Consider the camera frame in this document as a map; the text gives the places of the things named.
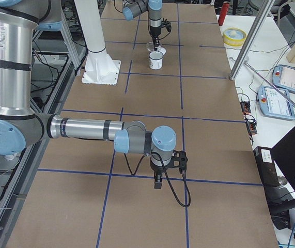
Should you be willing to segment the red cylinder tube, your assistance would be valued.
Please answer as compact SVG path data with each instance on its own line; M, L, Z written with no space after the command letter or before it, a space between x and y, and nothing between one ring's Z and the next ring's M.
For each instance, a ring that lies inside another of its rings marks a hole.
M221 11L219 14L219 19L218 19L219 26L223 25L229 6L230 6L230 2L227 2L227 1L223 2Z

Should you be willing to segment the teach pendant far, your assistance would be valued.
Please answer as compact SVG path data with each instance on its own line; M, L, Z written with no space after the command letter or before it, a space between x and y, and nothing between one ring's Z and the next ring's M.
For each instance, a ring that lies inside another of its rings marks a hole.
M272 83L295 94L295 68L279 65L273 69Z

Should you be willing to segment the white enamel cup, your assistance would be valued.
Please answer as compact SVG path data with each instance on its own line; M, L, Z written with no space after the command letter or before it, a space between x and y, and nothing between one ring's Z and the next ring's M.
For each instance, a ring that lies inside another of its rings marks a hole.
M159 70L163 64L163 53L160 51L152 51L149 53L149 67L152 70Z

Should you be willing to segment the teach pendant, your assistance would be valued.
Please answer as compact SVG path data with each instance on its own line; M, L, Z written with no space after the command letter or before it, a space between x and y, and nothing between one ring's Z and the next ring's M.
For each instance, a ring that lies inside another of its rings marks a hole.
M272 83L295 94L295 68L279 65L273 69Z
M260 86L258 102L263 115L271 118L295 120L293 106L274 88Z

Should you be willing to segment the green handled reacher grabber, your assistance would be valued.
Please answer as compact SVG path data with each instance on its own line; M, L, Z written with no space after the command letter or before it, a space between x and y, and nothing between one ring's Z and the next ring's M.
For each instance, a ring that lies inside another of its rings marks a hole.
M251 69L253 72L255 72L263 81L265 81L269 86L271 86L273 89L275 89L284 99L286 99L287 102L289 102L294 108L295 108L295 102L293 102L288 96L281 93L280 90L269 80L267 80L263 75L261 75L257 70L255 70L248 62L245 60L243 62L249 69Z

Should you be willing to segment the yellow rimmed bowl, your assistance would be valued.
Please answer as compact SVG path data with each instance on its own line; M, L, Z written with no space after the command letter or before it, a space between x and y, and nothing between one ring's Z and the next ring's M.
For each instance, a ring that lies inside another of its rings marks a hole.
M226 45L240 47L244 44L247 34L239 28L227 28L224 30L222 38Z

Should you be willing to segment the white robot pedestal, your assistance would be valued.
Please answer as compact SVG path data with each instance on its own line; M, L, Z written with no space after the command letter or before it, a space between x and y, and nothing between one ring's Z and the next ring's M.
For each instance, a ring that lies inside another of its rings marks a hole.
M107 53L97 1L74 2L88 49L84 84L116 85L121 61Z

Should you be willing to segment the black computer box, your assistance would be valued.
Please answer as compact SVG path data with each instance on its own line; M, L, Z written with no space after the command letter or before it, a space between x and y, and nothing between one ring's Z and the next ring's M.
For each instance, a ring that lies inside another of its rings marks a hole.
M254 156L264 186L278 187L280 185L274 160L271 155L271 149L268 147L257 146L254 151Z

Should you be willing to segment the teach pendant near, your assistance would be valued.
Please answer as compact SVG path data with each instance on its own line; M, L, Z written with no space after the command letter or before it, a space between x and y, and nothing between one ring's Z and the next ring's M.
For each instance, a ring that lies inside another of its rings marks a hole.
M271 118L295 120L293 106L274 88L260 86L258 102L263 115Z

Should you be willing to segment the aluminium frame post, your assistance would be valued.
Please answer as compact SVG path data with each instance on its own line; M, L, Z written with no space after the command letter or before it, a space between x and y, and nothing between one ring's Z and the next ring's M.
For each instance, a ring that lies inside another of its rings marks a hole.
M235 61L235 64L231 70L231 73L229 75L230 80L234 80L236 76L239 73L239 70L241 69L242 65L244 64L246 57L254 43L255 38L258 35L258 32L262 25L264 24L264 21L269 14L271 7L273 6L275 0L265 0L262 4L262 6L259 9L259 12L257 16L255 17L255 20L250 28L250 31L247 35L247 38L242 46L241 51L239 52L239 55L237 56L237 59Z

